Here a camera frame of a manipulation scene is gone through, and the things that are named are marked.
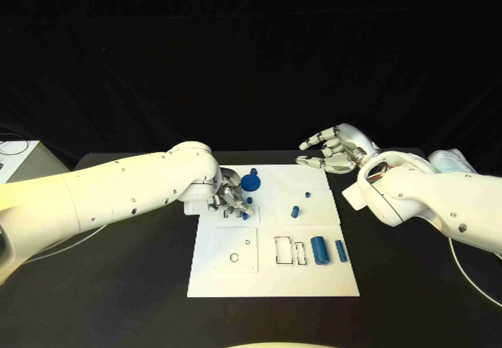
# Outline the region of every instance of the blue object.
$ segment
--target blue object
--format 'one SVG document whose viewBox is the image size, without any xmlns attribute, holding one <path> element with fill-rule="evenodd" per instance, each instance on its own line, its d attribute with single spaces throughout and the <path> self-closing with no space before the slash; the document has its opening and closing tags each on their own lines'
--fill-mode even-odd
<svg viewBox="0 0 502 348">
<path fill-rule="evenodd" d="M 343 241 L 337 241 L 337 250 L 338 250 L 338 256 L 341 258 L 343 262 L 348 262 L 348 255 L 345 255 L 345 249 L 344 249 L 344 244 Z"/>
<path fill-rule="evenodd" d="M 299 217 L 299 213 L 301 213 L 301 208 L 298 206 L 293 206 L 292 217 L 295 219 Z"/>
<path fill-rule="evenodd" d="M 253 192 L 260 188 L 260 184 L 259 172 L 257 169 L 253 168 L 250 174 L 244 175 L 242 179 L 243 190 Z"/>
<path fill-rule="evenodd" d="M 330 263 L 330 256 L 327 250 L 325 239 L 322 237 L 314 237 L 311 239 L 314 258 L 317 260 L 317 265 L 327 265 Z"/>
</svg>

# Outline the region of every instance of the black backdrop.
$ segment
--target black backdrop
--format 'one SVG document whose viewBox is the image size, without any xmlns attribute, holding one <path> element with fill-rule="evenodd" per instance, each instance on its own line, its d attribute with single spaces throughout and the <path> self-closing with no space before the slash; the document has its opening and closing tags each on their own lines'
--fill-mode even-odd
<svg viewBox="0 0 502 348">
<path fill-rule="evenodd" d="M 500 8 L 270 2 L 4 2 L 0 131 L 74 164 L 184 140 L 296 149 L 347 122 L 501 174 Z"/>
</svg>

